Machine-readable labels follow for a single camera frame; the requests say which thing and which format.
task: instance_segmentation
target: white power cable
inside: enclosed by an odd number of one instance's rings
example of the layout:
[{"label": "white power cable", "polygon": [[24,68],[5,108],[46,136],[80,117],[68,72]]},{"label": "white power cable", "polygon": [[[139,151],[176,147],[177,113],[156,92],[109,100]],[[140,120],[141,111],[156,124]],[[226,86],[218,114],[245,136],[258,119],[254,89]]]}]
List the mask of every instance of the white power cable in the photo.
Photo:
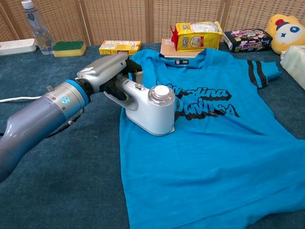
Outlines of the white power cable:
[{"label": "white power cable", "polygon": [[0,103],[5,103],[5,102],[10,102],[10,101],[16,101],[16,100],[22,100],[22,99],[26,99],[26,100],[35,100],[35,99],[39,99],[41,96],[37,96],[37,97],[17,97],[17,98],[10,98],[10,99],[1,99]]}]

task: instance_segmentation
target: table surface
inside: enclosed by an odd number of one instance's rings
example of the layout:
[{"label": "table surface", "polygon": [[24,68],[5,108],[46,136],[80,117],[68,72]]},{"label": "table surface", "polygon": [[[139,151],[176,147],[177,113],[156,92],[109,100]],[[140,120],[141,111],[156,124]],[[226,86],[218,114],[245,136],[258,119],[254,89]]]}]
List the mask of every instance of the table surface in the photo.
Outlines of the table surface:
[{"label": "table surface", "polygon": [[[160,51],[161,44],[142,49]],[[99,46],[81,57],[34,53],[0,57],[0,99],[40,96],[46,87],[74,78],[100,58]],[[221,43],[220,50],[228,51]],[[281,76],[259,90],[275,118],[296,138],[305,139],[305,91],[281,67],[273,51],[233,53],[235,58],[276,61]],[[129,228],[120,174],[121,107],[103,94],[92,96],[70,128],[43,140],[0,184],[0,228]],[[0,104],[0,132],[10,115],[30,104]],[[249,229],[304,229],[305,211],[274,214]]]}]

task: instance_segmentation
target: green sponge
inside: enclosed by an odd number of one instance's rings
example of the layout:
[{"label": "green sponge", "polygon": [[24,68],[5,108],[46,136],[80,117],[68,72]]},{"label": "green sponge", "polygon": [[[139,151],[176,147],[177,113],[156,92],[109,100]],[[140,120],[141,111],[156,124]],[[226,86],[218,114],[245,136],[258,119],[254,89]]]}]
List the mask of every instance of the green sponge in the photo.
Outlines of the green sponge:
[{"label": "green sponge", "polygon": [[53,47],[55,57],[82,56],[86,51],[86,45],[82,41],[57,42]]}]

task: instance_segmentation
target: wicker wall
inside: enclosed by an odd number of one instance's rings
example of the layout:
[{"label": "wicker wall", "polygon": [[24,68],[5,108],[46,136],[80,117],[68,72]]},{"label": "wicker wall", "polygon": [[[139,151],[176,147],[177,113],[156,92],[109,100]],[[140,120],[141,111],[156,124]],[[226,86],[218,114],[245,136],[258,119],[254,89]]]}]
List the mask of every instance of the wicker wall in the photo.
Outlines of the wicker wall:
[{"label": "wicker wall", "polygon": [[[32,37],[22,0],[0,0],[0,41]],[[224,31],[265,28],[269,18],[295,15],[305,25],[304,0],[33,0],[55,41],[160,42],[177,22],[219,21]]]}]

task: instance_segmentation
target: yellow plush toy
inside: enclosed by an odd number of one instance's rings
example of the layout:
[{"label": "yellow plush toy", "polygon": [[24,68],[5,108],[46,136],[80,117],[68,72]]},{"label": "yellow plush toy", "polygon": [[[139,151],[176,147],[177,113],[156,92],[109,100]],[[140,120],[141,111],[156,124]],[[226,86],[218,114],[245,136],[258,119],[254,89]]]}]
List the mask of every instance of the yellow plush toy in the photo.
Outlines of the yellow plush toy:
[{"label": "yellow plush toy", "polygon": [[273,38],[271,48],[277,54],[292,45],[305,44],[305,27],[295,16],[276,14],[270,18],[265,31]]}]

